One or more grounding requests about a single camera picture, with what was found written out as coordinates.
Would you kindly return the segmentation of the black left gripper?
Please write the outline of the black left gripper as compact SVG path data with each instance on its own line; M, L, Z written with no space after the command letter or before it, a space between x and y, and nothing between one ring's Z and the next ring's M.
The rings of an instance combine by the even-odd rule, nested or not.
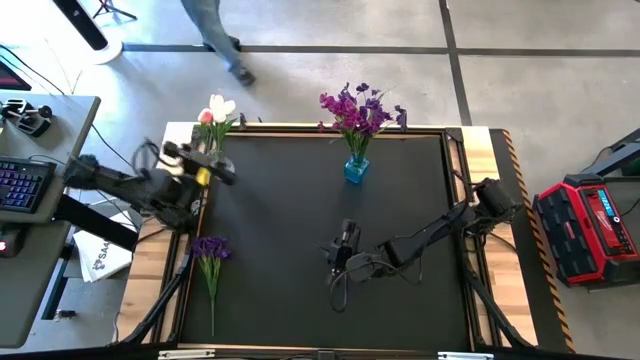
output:
M234 185L236 174L225 163L214 161L208 164L206 154L194 150L188 144L178 146L166 141L162 146L163 154L180 161L185 173L197 173L202 168L202 185L208 185L215 179L225 185Z

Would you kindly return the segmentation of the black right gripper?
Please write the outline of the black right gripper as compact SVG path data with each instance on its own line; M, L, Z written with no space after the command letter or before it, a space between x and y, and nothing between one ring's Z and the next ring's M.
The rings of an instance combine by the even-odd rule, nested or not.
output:
M342 232L339 237L324 247L332 273L344 272L347 261L358 252L359 248L361 228L357 222L345 219L342 223Z

